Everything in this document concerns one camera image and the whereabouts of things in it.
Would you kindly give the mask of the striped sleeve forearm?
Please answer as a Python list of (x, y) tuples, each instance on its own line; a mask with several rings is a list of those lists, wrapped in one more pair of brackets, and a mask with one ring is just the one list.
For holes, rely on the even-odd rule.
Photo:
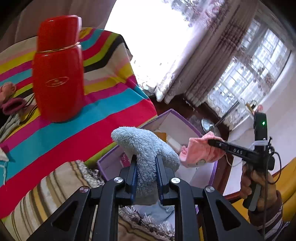
[[(276, 192), (277, 201), (266, 210), (265, 240), (282, 240), (291, 222), (283, 221), (283, 202), (279, 191)], [(250, 223), (261, 235), (263, 232), (264, 211), (248, 211)]]

